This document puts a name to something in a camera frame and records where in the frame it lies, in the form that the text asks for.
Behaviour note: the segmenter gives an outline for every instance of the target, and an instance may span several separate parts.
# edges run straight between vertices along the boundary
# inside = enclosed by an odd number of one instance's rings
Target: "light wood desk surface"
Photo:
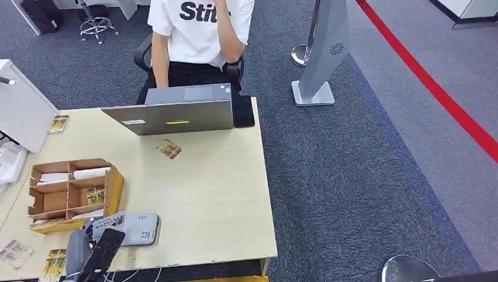
[[[24,184],[29,178],[31,167],[33,166],[35,158],[35,155],[31,153],[28,154],[28,158],[26,159],[26,163],[24,165],[24,168],[22,169],[19,181],[15,185],[8,187],[7,191],[5,191],[2,197],[0,197],[0,230],[2,230],[2,228],[4,227],[5,220],[7,219],[12,206],[16,202]]]
[[[156,242],[121,247],[111,271],[252,259],[267,268],[277,246],[255,98],[253,109],[254,127],[155,136],[136,136],[100,109],[65,110],[65,131],[48,137],[34,163],[101,157],[124,176],[120,210],[159,215]],[[156,150],[164,139],[183,148],[174,160]],[[19,270],[0,263],[0,280],[39,277],[49,250],[68,242],[70,232],[28,229],[28,185],[0,231],[0,247],[17,239],[33,256]]]

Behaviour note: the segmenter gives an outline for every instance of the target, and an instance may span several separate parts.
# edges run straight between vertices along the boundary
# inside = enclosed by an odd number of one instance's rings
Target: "gray carpet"
[[[492,89],[498,81],[490,77],[498,75],[498,27],[451,30],[453,22],[429,1],[369,3],[448,94],[497,138],[498,99]],[[497,163],[420,83],[358,5],[349,4],[353,58],[479,266],[497,269]]]
[[[311,2],[257,1],[245,53],[243,87],[258,97],[277,236],[271,280],[374,281],[396,254],[425,259],[443,276],[479,271],[352,57],[331,78],[336,105],[294,106],[290,82],[301,70],[289,54],[307,37]],[[149,32],[146,9],[130,22],[115,13],[122,33],[97,46],[79,42],[75,21],[34,37],[0,2],[0,20],[9,22],[0,38],[14,37],[2,41],[0,57],[61,109],[131,104],[144,79],[131,53]],[[256,263],[165,269],[161,281],[255,274]],[[133,280],[155,276],[146,270]]]

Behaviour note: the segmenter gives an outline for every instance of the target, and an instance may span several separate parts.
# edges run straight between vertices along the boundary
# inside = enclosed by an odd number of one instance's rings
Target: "office chair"
[[[145,62],[144,58],[147,55],[147,52],[152,47],[152,34],[147,37],[142,44],[135,50],[134,53],[134,61],[137,66],[143,69],[145,72],[149,73],[152,71],[152,68],[148,66]],[[225,75],[230,78],[232,82],[239,82],[242,80],[244,76],[244,57],[240,56],[240,59],[236,63],[226,63],[222,70]]]
[[[76,4],[81,5],[88,18],[86,21],[84,21],[84,23],[81,24],[79,28],[81,30],[80,33],[81,41],[86,41],[84,34],[93,34],[95,38],[98,40],[98,44],[102,44],[103,41],[100,38],[99,33],[107,30],[108,28],[114,31],[116,30],[114,26],[112,26],[110,19],[105,17],[95,18],[92,14],[92,11],[90,10],[90,8],[88,8],[84,0],[75,0],[75,2]]]

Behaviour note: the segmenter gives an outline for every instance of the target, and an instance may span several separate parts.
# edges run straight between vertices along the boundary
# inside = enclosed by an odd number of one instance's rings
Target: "stool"
[[[85,34],[93,34],[95,38],[98,40],[98,44],[102,44],[102,39],[99,36],[99,33],[107,30],[108,28],[115,31],[115,34],[118,35],[119,31],[116,31],[109,18],[97,17],[95,18],[92,14],[92,11],[88,8],[84,0],[75,0],[76,4],[80,4],[86,13],[88,19],[84,21],[84,23],[80,26],[80,36],[81,41],[86,41]]]

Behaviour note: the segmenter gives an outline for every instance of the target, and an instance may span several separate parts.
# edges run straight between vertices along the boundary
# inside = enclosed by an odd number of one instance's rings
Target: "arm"
[[[168,70],[170,68],[168,37],[156,32],[152,33],[152,66],[157,87],[168,87]]]
[[[239,40],[230,22],[227,0],[216,0],[216,12],[218,15],[218,40],[220,41],[221,53],[228,63],[235,63],[244,53],[245,45]]]

